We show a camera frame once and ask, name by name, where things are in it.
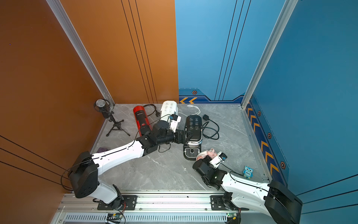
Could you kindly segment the red Nespresso coffee machine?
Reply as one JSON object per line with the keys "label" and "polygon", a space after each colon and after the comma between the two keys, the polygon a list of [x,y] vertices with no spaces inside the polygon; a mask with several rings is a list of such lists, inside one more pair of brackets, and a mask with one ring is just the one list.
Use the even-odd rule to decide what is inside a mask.
{"label": "red Nespresso coffee machine", "polygon": [[150,125],[148,116],[146,114],[145,108],[141,105],[138,105],[133,108],[133,113],[135,116],[136,124],[139,130],[139,135],[147,135],[151,132],[152,127]]}

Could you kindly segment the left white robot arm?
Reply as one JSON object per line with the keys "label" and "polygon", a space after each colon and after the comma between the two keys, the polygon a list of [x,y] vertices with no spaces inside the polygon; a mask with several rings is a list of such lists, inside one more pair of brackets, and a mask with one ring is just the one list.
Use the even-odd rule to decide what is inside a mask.
{"label": "left white robot arm", "polygon": [[102,153],[81,153],[68,170],[75,197],[92,197],[114,210],[123,208],[125,200],[118,187],[107,184],[98,177],[113,167],[156,151],[160,145],[185,144],[192,136],[190,131],[173,131],[168,122],[160,120],[151,131],[124,146]]}

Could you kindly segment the black coffee machine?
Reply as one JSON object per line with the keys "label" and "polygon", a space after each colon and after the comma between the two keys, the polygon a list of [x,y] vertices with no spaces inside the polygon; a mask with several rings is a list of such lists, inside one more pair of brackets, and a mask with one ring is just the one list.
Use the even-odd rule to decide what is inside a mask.
{"label": "black coffee machine", "polygon": [[186,143],[183,146],[183,155],[187,160],[195,161],[201,153],[202,126],[203,123],[200,116],[190,115],[186,118]]}

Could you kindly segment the white coffee machine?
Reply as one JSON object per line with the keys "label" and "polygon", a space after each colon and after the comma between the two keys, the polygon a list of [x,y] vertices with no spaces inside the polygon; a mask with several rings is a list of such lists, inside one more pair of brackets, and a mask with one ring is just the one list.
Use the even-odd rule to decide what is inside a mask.
{"label": "white coffee machine", "polygon": [[160,119],[170,123],[169,116],[172,114],[178,115],[178,105],[175,101],[167,100],[162,104],[160,109]]}

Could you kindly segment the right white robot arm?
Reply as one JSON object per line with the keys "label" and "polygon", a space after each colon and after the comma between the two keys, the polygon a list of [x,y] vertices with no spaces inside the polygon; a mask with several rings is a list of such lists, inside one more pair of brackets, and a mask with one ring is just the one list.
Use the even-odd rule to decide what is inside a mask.
{"label": "right white robot arm", "polygon": [[207,186],[224,191],[222,200],[226,208],[254,210],[278,224],[300,223],[303,202],[281,182],[259,183],[243,179],[233,172],[215,168],[209,159],[209,156],[198,159],[193,169]]}

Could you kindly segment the pink towel cloth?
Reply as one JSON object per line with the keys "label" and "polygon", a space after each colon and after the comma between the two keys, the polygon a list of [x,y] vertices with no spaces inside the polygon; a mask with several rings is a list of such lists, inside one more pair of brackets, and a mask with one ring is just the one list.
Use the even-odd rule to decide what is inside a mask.
{"label": "pink towel cloth", "polygon": [[217,156],[217,153],[212,148],[210,150],[206,150],[206,151],[199,153],[198,156],[196,157],[196,160],[198,161],[199,159],[204,159],[204,158],[206,158],[206,156],[209,156],[212,160],[213,158],[215,158]]}

